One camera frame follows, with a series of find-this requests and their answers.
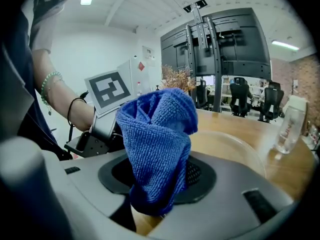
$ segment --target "ceiling beam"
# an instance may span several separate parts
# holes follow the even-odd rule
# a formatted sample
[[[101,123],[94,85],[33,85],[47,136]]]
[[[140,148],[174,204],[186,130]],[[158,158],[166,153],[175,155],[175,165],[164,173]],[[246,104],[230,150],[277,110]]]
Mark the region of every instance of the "ceiling beam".
[[[117,10],[119,9],[119,7],[122,5],[122,3],[124,2],[124,0],[116,0],[115,3],[113,4],[113,6],[111,7],[111,10],[108,14],[108,16],[106,17],[105,26],[109,26],[113,16],[115,15],[115,13],[117,12]]]

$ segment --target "large monitor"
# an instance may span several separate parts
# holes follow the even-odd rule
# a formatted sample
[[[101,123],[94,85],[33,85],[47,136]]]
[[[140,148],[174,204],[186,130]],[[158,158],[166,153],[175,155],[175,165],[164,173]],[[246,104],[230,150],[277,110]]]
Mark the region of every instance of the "large monitor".
[[[187,25],[190,27],[196,76],[216,75],[216,47],[212,43],[207,18],[215,28],[221,58],[221,75],[271,79],[268,46],[261,25],[252,8],[231,9],[202,17],[207,48],[201,48],[201,28],[194,20],[183,24],[161,37],[162,64],[175,70],[192,68],[191,49],[188,42]]]

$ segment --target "white ceiling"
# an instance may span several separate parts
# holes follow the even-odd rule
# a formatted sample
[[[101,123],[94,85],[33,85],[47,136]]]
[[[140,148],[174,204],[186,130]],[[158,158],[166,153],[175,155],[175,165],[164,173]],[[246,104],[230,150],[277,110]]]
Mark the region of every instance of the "white ceiling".
[[[183,7],[199,0],[92,0],[91,5],[80,5],[80,0],[69,0],[60,16],[60,22],[105,25],[134,32],[146,28],[157,35],[193,19]],[[252,7],[266,37],[270,57],[291,61],[295,52],[271,44],[282,41],[310,49],[312,39],[301,20],[286,0],[206,0],[208,6],[201,15],[213,12]]]

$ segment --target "metal pole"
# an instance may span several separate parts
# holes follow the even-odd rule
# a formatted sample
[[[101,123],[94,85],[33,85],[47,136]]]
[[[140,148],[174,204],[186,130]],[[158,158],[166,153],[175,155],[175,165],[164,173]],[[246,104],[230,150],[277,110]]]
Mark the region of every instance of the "metal pole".
[[[196,28],[197,28],[200,49],[208,48],[203,18],[200,15],[199,8],[195,3],[193,3],[193,4],[191,4],[191,10],[192,10],[192,13],[194,16],[194,22],[195,22]]]
[[[189,67],[190,67],[190,78],[196,79],[197,72],[196,72],[196,57],[195,57],[195,50],[194,50],[194,44],[192,41],[192,33],[189,24],[185,26],[185,32],[186,32],[186,39],[188,42],[188,57],[189,57]],[[197,91],[194,89],[191,91],[191,98],[196,104],[196,96]]]
[[[222,61],[220,56],[220,49],[219,49],[219,43],[217,39],[216,28],[214,27],[210,17],[206,18],[206,22],[208,24],[208,28],[210,32],[213,55],[214,55],[215,88],[214,88],[213,111],[220,113],[221,92],[222,92]]]

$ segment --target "office chair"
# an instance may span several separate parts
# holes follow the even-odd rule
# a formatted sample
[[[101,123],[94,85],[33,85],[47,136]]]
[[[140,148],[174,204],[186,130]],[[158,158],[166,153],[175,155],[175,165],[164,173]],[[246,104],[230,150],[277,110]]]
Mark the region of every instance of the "office chair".
[[[275,89],[267,87],[264,89],[264,104],[261,108],[260,113],[264,116],[259,118],[259,121],[269,123],[270,120],[276,119],[280,111],[280,103],[284,97],[284,91],[280,89]]]
[[[230,90],[231,90],[231,96],[232,96],[230,107],[231,107],[231,110],[233,111],[233,115],[244,118],[251,108],[251,106],[248,105],[247,103],[247,98],[249,94],[249,85],[232,83],[230,84]]]
[[[200,79],[200,85],[196,87],[196,108],[204,108],[208,104],[207,98],[207,82]]]
[[[277,89],[277,90],[281,90],[281,85],[280,85],[280,83],[278,83],[278,82],[273,82],[273,81],[271,81],[271,82],[269,83],[269,86],[268,86],[268,87],[273,88],[273,89]]]
[[[244,79],[243,77],[235,77],[234,78],[234,83],[235,84],[239,84],[239,85],[246,85],[247,84],[247,81],[246,79]]]

